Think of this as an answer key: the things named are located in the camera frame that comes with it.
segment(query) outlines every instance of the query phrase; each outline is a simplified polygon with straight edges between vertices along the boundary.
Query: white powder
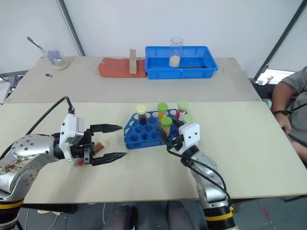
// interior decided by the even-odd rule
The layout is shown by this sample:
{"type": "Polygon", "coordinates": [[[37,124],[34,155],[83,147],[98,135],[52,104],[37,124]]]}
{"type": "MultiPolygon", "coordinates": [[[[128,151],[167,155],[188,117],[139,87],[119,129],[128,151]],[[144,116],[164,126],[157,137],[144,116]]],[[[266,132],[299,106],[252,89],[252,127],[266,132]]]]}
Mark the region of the white powder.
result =
{"type": "Polygon", "coordinates": [[[65,69],[66,67],[68,66],[68,62],[64,60],[64,64],[63,65],[51,65],[51,67],[54,69],[54,70],[62,70],[62,69],[65,69]]]}
{"type": "Polygon", "coordinates": [[[173,55],[171,56],[171,58],[169,59],[169,66],[170,67],[178,67],[180,64],[180,57],[177,55],[173,55]]]}

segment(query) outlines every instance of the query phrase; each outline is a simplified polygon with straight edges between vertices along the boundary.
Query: table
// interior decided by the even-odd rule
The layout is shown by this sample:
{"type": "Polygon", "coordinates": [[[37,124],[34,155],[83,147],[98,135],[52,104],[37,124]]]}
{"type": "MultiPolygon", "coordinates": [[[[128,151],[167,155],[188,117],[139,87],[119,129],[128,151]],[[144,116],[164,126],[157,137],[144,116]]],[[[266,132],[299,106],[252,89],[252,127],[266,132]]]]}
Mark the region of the table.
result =
{"type": "MultiPolygon", "coordinates": [[[[73,103],[85,126],[125,126],[137,103],[73,103]]],[[[154,110],[157,103],[147,103],[154,110]]],[[[0,150],[22,137],[50,103],[5,103],[0,108],[0,150]]],[[[67,113],[62,103],[35,130],[58,132],[67,113]]],[[[307,193],[307,171],[278,123],[262,102],[190,103],[201,125],[199,148],[214,159],[232,198],[307,193]]],[[[74,167],[60,160],[39,173],[26,203],[89,203],[197,199],[189,169],[163,146],[127,150],[123,131],[95,135],[109,143],[105,152],[128,151],[110,164],[74,167]]]]}
{"type": "Polygon", "coordinates": [[[0,106],[3,104],[4,99],[8,96],[11,84],[9,82],[0,81],[0,106]]]}
{"type": "Polygon", "coordinates": [[[261,101],[234,58],[216,58],[219,70],[212,79],[185,80],[103,78],[101,60],[69,57],[70,66],[56,71],[41,58],[5,103],[54,103],[63,96],[73,102],[107,103],[261,101]]]}

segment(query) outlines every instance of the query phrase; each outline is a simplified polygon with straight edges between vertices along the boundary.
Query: gray pants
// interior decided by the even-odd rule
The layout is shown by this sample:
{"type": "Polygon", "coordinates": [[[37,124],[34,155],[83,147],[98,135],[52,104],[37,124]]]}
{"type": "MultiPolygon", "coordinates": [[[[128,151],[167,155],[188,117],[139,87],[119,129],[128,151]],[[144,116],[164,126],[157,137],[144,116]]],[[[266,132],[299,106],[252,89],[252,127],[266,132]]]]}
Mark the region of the gray pants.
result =
{"type": "MultiPolygon", "coordinates": [[[[181,202],[171,202],[168,210],[168,224],[170,230],[194,230],[188,212],[181,202]]],[[[131,208],[118,207],[108,218],[103,230],[129,230],[131,208]]]]}

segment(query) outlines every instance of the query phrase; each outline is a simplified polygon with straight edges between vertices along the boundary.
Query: blue plastic tray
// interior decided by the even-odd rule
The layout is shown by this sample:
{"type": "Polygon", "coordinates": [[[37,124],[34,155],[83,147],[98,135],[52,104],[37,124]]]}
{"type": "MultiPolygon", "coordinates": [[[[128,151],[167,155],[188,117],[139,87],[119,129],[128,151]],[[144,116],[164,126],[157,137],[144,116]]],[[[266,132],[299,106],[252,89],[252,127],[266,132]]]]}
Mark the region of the blue plastic tray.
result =
{"type": "MultiPolygon", "coordinates": [[[[169,117],[176,117],[177,109],[169,109],[167,112],[169,117]]],[[[146,125],[140,125],[138,114],[135,113],[124,128],[124,141],[126,147],[130,150],[165,144],[161,140],[156,128],[156,125],[159,123],[158,111],[147,112],[146,115],[146,125]]],[[[169,138],[173,138],[176,133],[178,133],[178,128],[172,125],[169,132],[169,138]]]]}
{"type": "Polygon", "coordinates": [[[169,66],[169,46],[147,46],[145,69],[149,79],[211,78],[218,66],[206,46],[183,46],[180,66],[169,66]],[[180,67],[205,66],[199,69],[180,67]]]}

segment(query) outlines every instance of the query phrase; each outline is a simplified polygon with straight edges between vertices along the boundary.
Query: bracelet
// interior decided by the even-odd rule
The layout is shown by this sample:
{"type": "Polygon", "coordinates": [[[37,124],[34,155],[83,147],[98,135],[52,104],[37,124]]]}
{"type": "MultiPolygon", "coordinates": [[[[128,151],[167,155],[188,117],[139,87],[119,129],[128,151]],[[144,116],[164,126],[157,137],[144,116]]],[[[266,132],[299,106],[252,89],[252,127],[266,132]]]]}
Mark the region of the bracelet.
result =
{"type": "Polygon", "coordinates": [[[279,114],[279,113],[281,113],[281,114],[283,114],[285,116],[288,116],[289,114],[291,114],[291,112],[287,111],[287,110],[278,110],[278,111],[273,112],[273,115],[279,114]]]}

